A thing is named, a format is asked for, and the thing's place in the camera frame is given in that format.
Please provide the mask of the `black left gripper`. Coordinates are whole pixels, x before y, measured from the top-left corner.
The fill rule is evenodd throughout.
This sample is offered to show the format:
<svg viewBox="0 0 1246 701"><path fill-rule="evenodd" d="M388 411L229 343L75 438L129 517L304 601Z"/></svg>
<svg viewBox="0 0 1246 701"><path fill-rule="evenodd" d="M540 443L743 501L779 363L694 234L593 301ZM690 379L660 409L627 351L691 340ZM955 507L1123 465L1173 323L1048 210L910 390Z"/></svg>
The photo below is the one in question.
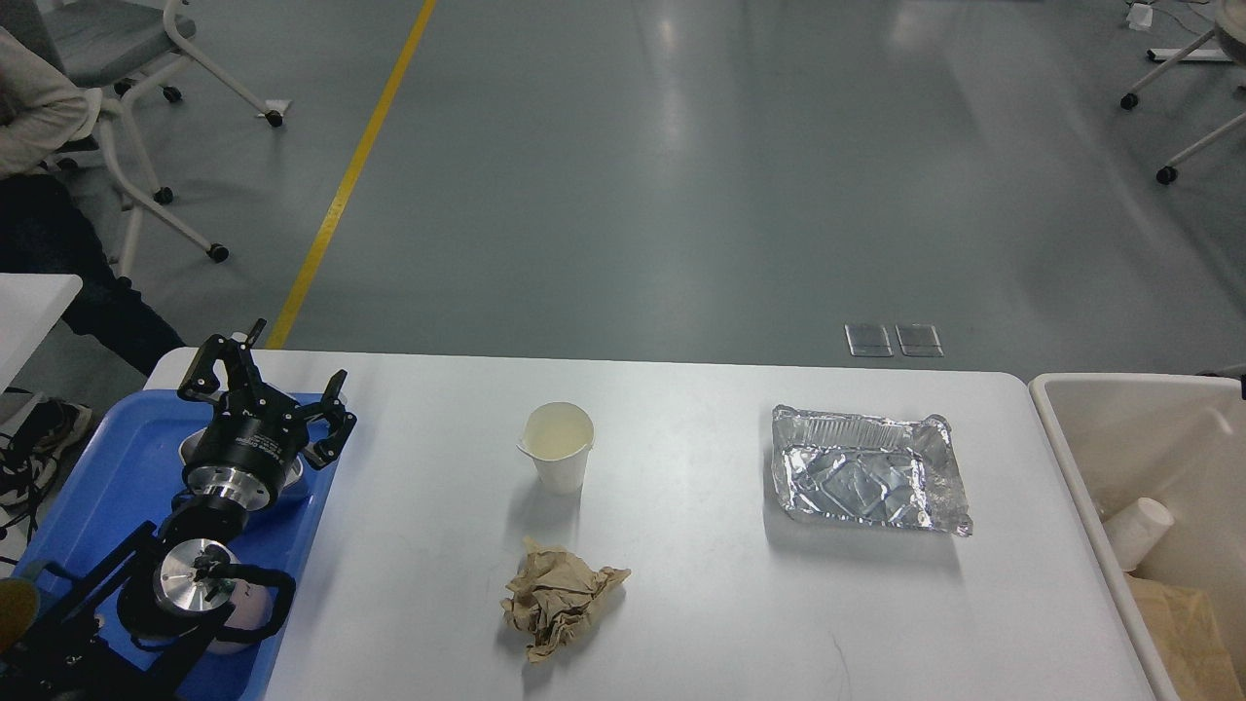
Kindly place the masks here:
<svg viewBox="0 0 1246 701"><path fill-rule="evenodd" d="M206 339L174 391L183 402L212 407L212 420L184 459L184 487L193 496L231 498L244 509L277 506L298 454L312 469L334 464L358 423L341 397L346 369L333 374L312 403L263 382L252 347L265 325L259 318L240 339ZM316 423L326 425L326 435L312 442L308 426Z"/></svg>

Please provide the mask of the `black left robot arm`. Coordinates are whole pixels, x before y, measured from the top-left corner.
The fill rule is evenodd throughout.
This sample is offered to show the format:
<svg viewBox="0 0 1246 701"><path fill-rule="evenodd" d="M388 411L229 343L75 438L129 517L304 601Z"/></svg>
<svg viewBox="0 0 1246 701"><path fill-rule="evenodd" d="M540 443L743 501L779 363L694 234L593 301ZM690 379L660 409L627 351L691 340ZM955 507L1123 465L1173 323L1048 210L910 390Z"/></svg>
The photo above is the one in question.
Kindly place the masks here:
<svg viewBox="0 0 1246 701"><path fill-rule="evenodd" d="M9 578L5 700L252 700L275 664L356 416L212 336L116 405Z"/></svg>

